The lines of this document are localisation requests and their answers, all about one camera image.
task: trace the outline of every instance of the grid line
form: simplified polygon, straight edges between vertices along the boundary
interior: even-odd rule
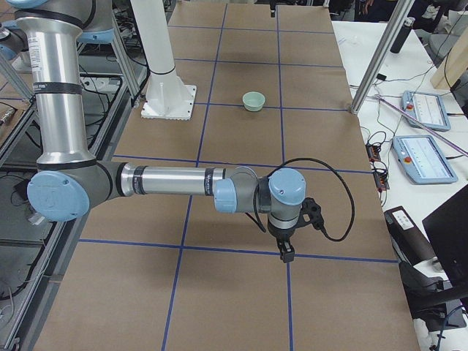
[[[222,27],[224,26],[224,21],[226,19],[226,13],[227,13],[227,4],[224,6],[224,15],[223,15],[223,18],[222,18]],[[222,40],[222,28],[221,28],[221,31],[219,33],[218,48],[216,50],[216,61],[219,58],[219,48],[221,47],[221,40]],[[199,144],[199,147],[198,147],[197,160],[195,162],[195,167],[198,167],[198,165],[200,164],[200,155],[201,155],[201,151],[202,151],[202,147],[203,147],[203,137],[205,136],[205,128],[206,128],[206,123],[207,123],[207,119],[208,119],[208,111],[210,109],[211,93],[213,92],[214,76],[216,74],[216,63],[217,63],[216,61],[214,62],[213,75],[211,76],[210,91],[208,93],[208,102],[207,102],[207,105],[206,105],[205,118],[203,120],[203,128],[202,128],[202,133],[201,133],[201,136],[200,136],[200,144]],[[175,269],[175,276],[174,276],[174,281],[173,281],[173,291],[171,292],[171,296],[170,296],[170,304],[169,304],[169,309],[167,311],[166,326],[165,326],[165,332],[164,332],[164,338],[163,338],[163,341],[162,341],[161,351],[166,350],[167,338],[168,338],[168,335],[169,335],[169,328],[170,328],[170,320],[171,320],[171,317],[172,317],[172,310],[173,310],[173,306],[174,306],[174,299],[176,298],[178,275],[179,275],[179,272],[180,272],[182,257],[184,255],[185,237],[186,237],[187,228],[189,226],[190,211],[192,209],[192,198],[193,198],[193,196],[190,196],[189,205],[187,206],[187,213],[186,213],[186,216],[185,216],[185,223],[184,223],[184,232],[182,234],[181,247],[180,247],[179,253],[178,253],[177,267]]]
[[[229,60],[208,60],[206,58],[175,58],[174,61],[195,61],[195,62],[218,62],[222,64],[265,64],[275,66],[274,62],[252,62],[252,61],[229,61]],[[323,68],[344,68],[344,66],[337,66],[332,64],[282,64],[283,66],[294,67],[323,67]]]
[[[197,164],[197,160],[195,159],[169,159],[164,157],[151,157],[151,156],[135,156],[135,155],[120,155],[114,154],[113,157],[120,157],[126,159],[150,159],[154,161],[169,161],[169,162],[186,162],[186,163],[195,163]],[[264,168],[276,168],[278,165],[262,165],[259,163],[235,163],[235,162],[221,162],[221,161],[210,161],[210,160],[198,160],[198,165],[200,163],[212,164],[212,165],[232,165],[232,166],[247,166],[247,167],[264,167]],[[300,166],[289,166],[295,170],[317,170],[323,172],[331,172],[328,168],[315,168],[315,167],[300,167]],[[371,170],[340,170],[337,169],[336,171],[340,173],[358,173],[358,174],[372,174]]]
[[[207,102],[196,102],[196,105],[208,105]],[[210,106],[244,107],[241,104],[222,104],[210,102]],[[262,108],[272,108],[279,110],[279,106],[263,106]],[[301,110],[301,111],[330,111],[330,112],[348,112],[346,108],[322,108],[322,107],[283,107],[283,110]]]
[[[1,88],[0,88],[0,92],[3,91],[3,89],[5,88],[5,86],[7,86],[8,82],[6,82]]]
[[[282,85],[281,85],[281,51],[280,51],[280,42],[279,42],[279,11],[276,14],[276,38],[277,38],[277,45],[278,45],[278,84],[279,84],[279,120],[281,124],[281,153],[282,153],[282,161],[286,161],[286,153],[284,151],[284,121],[283,121],[283,93],[282,93]]]
[[[170,294],[169,308],[167,309],[166,326],[165,326],[165,329],[164,329],[164,337],[162,339],[161,351],[166,350],[167,337],[169,335],[170,319],[171,319],[172,313],[173,313],[174,299],[176,298],[178,275],[179,275],[179,272],[180,272],[180,269],[181,269],[182,254],[184,253],[185,235],[186,235],[186,232],[187,232],[187,227],[189,226],[189,216],[190,216],[191,208],[192,208],[192,196],[189,197],[189,204],[187,205],[187,213],[186,213],[185,222],[184,222],[184,231],[182,233],[181,245],[180,245],[179,250],[178,250],[177,266],[175,267],[173,289],[172,289],[172,292]]]
[[[279,35],[279,9],[276,11],[276,36],[278,39],[278,76],[279,76],[279,115],[281,120],[281,148],[282,160],[286,161],[286,151],[284,145],[284,119],[283,119],[283,89],[281,81],[281,41]],[[290,339],[290,351],[294,351],[294,330],[293,330],[293,301],[291,296],[291,274],[290,263],[286,263],[286,286],[287,286],[287,321]]]
[[[287,279],[287,314],[289,320],[290,332],[290,351],[294,351],[294,327],[293,327],[293,294],[291,291],[291,265],[286,263],[286,279]]]
[[[156,247],[160,249],[183,249],[192,251],[203,251],[203,252],[226,252],[233,254],[255,254],[262,256],[279,256],[278,252],[271,251],[259,251],[259,250],[247,250],[247,249],[228,249],[222,247],[207,247],[207,246],[190,246],[190,245],[175,245],[175,244],[159,244],[159,243],[146,243],[142,241],[116,241],[106,239],[92,239],[92,238],[81,238],[81,243],[93,243],[93,244],[109,244],[109,245],[123,245],[123,246],[146,246]],[[397,260],[390,260],[385,258],[370,258],[370,257],[351,257],[351,256],[331,256],[326,254],[295,254],[296,258],[307,259],[307,260],[332,260],[332,261],[350,261],[350,262],[362,262],[362,263],[384,263],[384,264],[397,264]]]
[[[310,33],[310,34],[335,34],[332,31],[293,31],[287,29],[252,29],[252,28],[232,28],[232,27],[210,27],[210,26],[174,26],[169,25],[170,28],[191,28],[191,29],[227,29],[230,31],[284,31],[287,33]]]

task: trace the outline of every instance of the chair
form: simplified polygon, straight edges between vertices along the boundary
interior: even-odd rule
[[[453,11],[462,11],[468,5],[468,0],[433,0],[429,4],[438,8],[439,11],[434,19],[432,18],[417,18],[413,28],[414,29],[423,29],[428,33],[433,33],[434,30],[439,25],[439,22],[443,15],[448,16],[450,10]]]

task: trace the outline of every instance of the metal pole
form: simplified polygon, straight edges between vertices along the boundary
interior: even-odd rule
[[[385,27],[382,38],[380,39],[377,49],[372,56],[369,67],[367,68],[361,84],[359,85],[359,89],[356,91],[356,95],[350,106],[351,113],[358,114],[362,104],[364,103],[364,99],[369,93],[372,83],[379,73],[383,61],[387,56],[387,52],[395,41],[395,38],[398,35],[401,26],[403,25],[404,19],[407,17],[408,12],[410,11],[414,2],[415,0],[399,0],[396,4],[395,10],[390,17],[390,21]]]
[[[132,68],[132,63],[130,62],[127,52],[125,51],[124,43],[120,36],[120,30],[118,29],[118,24],[116,17],[112,14],[112,23],[114,28],[114,39],[112,41],[112,49],[117,58],[118,65],[124,75],[125,82],[127,83],[130,94],[133,98],[137,97],[138,92],[140,91],[140,86],[138,85],[137,77],[135,71]]]
[[[121,172],[126,196],[136,194],[206,195],[206,181],[224,178],[223,168],[146,167],[127,163]]]
[[[39,168],[95,162],[88,151],[76,39],[81,29],[49,18],[24,17],[44,151]]]
[[[31,87],[21,78],[21,76],[15,71],[11,63],[9,63],[3,55],[0,55],[0,74],[2,74],[12,85],[12,87],[20,94],[24,99],[31,100],[32,90]]]
[[[437,139],[441,140],[443,143],[446,143],[447,145],[449,145],[453,150],[459,152],[460,154],[468,157],[468,152],[466,152],[464,149],[462,149],[460,146],[452,143],[450,140],[448,139],[445,139],[443,136],[441,136],[439,133],[436,133],[434,130],[426,127],[424,124],[420,123],[416,118],[413,118],[411,115],[409,115],[408,113],[406,113],[406,111],[402,110],[401,108],[399,107],[396,107],[395,105],[392,105],[391,103],[389,103],[387,100],[383,99],[382,97],[379,97],[378,95],[376,96],[376,99],[379,100],[380,102],[383,102],[385,105],[387,105],[388,107],[391,107],[393,108],[395,111],[398,111],[403,117],[405,117],[406,119],[410,119],[411,121],[413,121],[415,124],[417,124],[420,128],[426,130],[430,135],[433,135],[435,136]]]

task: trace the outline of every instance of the metal rack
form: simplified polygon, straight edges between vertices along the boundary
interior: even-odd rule
[[[147,76],[144,66],[128,59],[123,45],[120,36],[112,44],[118,62],[102,53],[80,56],[89,150],[105,161],[112,158]],[[18,86],[24,86],[11,65],[5,67]],[[39,224],[28,220],[34,210],[15,194],[14,186],[36,172],[41,153],[38,145],[40,148],[33,100],[0,148],[0,177],[7,176],[0,178],[0,309],[4,309],[0,350],[17,350],[18,345],[30,350],[34,346],[87,219],[43,220]],[[14,309],[5,308],[12,304],[10,293]]]

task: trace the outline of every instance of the black monitor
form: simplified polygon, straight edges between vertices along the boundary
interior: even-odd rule
[[[460,306],[460,301],[468,309],[468,186],[429,214],[423,225],[435,260],[450,281],[429,278],[404,261],[400,262],[400,273],[413,319],[421,318],[429,331],[438,331],[445,316]],[[465,326],[458,310],[445,329]]]
[[[428,296],[436,304],[460,299],[468,309],[468,186],[457,192],[423,220],[434,252],[452,288]]]

